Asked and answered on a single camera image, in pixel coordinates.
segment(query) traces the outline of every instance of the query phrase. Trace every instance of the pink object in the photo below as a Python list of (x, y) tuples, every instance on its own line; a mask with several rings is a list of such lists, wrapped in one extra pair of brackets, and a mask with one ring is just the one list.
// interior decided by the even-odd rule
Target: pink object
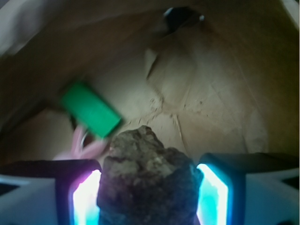
[(64, 151), (54, 157), (53, 160), (69, 159), (91, 159), (100, 155), (107, 146), (105, 140), (95, 140), (83, 147), (85, 129), (78, 125), (73, 134), (73, 143), (71, 151)]

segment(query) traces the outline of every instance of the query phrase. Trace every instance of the rough gray rock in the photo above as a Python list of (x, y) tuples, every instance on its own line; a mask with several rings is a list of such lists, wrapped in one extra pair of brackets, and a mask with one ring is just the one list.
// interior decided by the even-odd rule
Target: rough gray rock
[(193, 225), (203, 176), (150, 127), (117, 135), (104, 161), (97, 203), (101, 225)]

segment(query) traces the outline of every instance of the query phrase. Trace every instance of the green block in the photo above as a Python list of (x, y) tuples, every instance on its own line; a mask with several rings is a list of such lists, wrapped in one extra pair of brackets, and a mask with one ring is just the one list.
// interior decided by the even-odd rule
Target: green block
[(120, 123), (115, 113), (85, 84), (75, 83), (60, 100), (63, 107), (87, 128), (104, 138)]

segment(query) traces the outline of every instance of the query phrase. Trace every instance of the dark hole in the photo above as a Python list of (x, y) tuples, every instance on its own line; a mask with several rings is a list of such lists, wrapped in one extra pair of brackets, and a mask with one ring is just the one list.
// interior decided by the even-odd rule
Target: dark hole
[(12, 190), (15, 190), (19, 186), (17, 185), (10, 185), (10, 184), (0, 184), (0, 195), (4, 195)]
[(299, 190), (299, 176), (283, 180), (283, 182), (297, 190)]

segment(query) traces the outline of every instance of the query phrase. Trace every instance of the blue light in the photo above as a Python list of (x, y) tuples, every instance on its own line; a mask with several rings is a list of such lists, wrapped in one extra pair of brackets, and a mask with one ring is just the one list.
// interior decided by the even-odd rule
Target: blue light
[(100, 208), (97, 206), (97, 195), (100, 178), (100, 171), (94, 170), (73, 193), (75, 225), (98, 224)]
[(199, 188), (197, 216), (202, 225), (226, 225), (228, 186), (206, 165), (197, 169), (204, 174)]

